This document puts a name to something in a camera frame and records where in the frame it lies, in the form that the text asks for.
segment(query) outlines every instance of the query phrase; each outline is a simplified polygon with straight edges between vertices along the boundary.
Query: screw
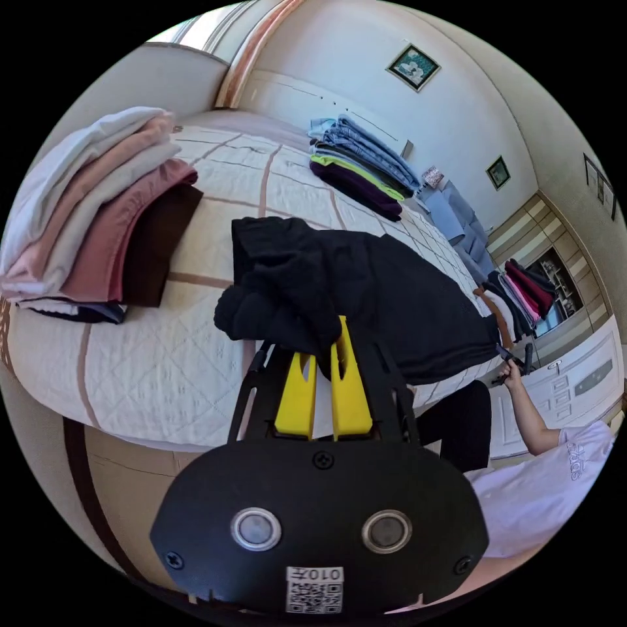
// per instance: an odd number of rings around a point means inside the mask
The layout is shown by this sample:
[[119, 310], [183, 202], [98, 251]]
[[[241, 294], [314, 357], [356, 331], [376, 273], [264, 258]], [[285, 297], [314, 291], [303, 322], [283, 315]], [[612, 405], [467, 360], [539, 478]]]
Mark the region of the screw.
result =
[[181, 570], [183, 568], [183, 558], [174, 551], [168, 551], [165, 554], [165, 561], [168, 566], [174, 570]]
[[333, 456], [330, 453], [327, 453], [326, 451], [320, 451], [319, 453], [316, 453], [313, 456], [313, 465], [318, 469], [318, 470], [328, 470], [332, 465], [333, 462], [335, 461], [333, 459]]
[[468, 555], [466, 557], [462, 557], [456, 564], [453, 571], [456, 575], [463, 575], [470, 568], [470, 564], [472, 564], [472, 557]]

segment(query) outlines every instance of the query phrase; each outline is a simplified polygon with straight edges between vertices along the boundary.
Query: person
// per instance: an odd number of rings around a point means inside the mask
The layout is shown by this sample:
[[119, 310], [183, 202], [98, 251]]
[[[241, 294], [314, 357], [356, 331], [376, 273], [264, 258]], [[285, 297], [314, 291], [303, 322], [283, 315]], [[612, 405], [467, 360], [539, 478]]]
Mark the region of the person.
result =
[[[485, 431], [486, 424], [491, 424], [491, 408], [489, 391], [479, 381], [466, 386], [471, 389], [448, 396], [417, 419], [422, 443], [442, 436], [440, 456], [464, 472], [471, 483], [489, 536], [488, 548], [473, 572], [458, 590], [436, 603], [478, 590], [540, 551], [588, 494], [614, 444], [611, 429], [601, 420], [585, 427], [547, 428], [515, 363], [507, 362], [501, 374], [506, 377], [504, 384], [516, 424], [533, 455], [531, 459], [504, 468], [487, 467], [489, 437], [486, 448]], [[447, 424], [438, 425], [438, 420]], [[430, 605], [419, 600], [395, 612]]]

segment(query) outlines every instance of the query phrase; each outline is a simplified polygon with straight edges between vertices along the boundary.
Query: framed painting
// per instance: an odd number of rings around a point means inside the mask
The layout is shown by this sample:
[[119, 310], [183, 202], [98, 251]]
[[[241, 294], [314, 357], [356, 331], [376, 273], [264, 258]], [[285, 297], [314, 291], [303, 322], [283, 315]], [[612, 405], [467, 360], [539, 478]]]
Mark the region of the framed painting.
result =
[[511, 178], [509, 170], [505, 165], [503, 157], [499, 157], [487, 170], [486, 173], [492, 181], [492, 185], [495, 189], [501, 189], [507, 181]]
[[603, 209], [607, 211], [609, 217], [615, 220], [616, 196], [612, 186], [586, 153], [583, 154], [583, 163], [586, 167], [586, 185], [603, 205]]
[[420, 91], [440, 66], [416, 46], [410, 44], [387, 67], [387, 71], [401, 79], [414, 91]]

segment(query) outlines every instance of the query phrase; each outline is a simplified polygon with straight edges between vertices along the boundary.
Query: door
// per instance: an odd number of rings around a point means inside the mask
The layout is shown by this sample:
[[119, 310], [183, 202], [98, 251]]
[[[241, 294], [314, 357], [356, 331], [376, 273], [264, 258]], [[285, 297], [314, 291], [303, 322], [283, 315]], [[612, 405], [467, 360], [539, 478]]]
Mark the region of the door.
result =
[[[576, 348], [523, 377], [549, 428], [587, 426], [601, 417], [624, 391], [624, 364], [616, 319], [612, 316]], [[490, 390], [492, 398], [492, 458], [527, 452], [514, 419], [509, 391]]]

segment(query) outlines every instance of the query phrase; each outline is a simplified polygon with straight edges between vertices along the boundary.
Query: white wall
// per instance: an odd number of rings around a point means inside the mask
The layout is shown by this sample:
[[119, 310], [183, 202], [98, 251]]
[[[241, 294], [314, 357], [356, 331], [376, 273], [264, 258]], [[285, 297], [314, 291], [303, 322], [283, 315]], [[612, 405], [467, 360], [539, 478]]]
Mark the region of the white wall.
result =
[[[413, 43], [442, 69], [416, 93], [385, 69]], [[401, 7], [374, 0], [309, 0], [282, 23], [255, 66], [307, 81], [402, 124], [420, 175], [442, 170], [487, 228], [518, 210], [538, 185], [503, 98], [475, 61]], [[485, 173], [502, 155], [511, 180], [497, 191]]]
[[78, 498], [65, 452], [63, 418], [38, 403], [3, 364], [0, 387], [13, 433], [44, 494], [74, 533], [102, 560], [121, 571]]
[[158, 106], [184, 118], [213, 107], [226, 62], [205, 52], [149, 43], [127, 54], [76, 100], [57, 122], [35, 161], [69, 133], [131, 106]]
[[586, 138], [551, 94], [510, 58], [449, 22], [420, 15], [464, 48], [507, 101], [527, 143], [538, 187], [565, 215], [590, 253], [624, 340], [627, 338], [627, 226], [620, 207], [612, 222], [586, 185], [583, 153], [602, 168]]

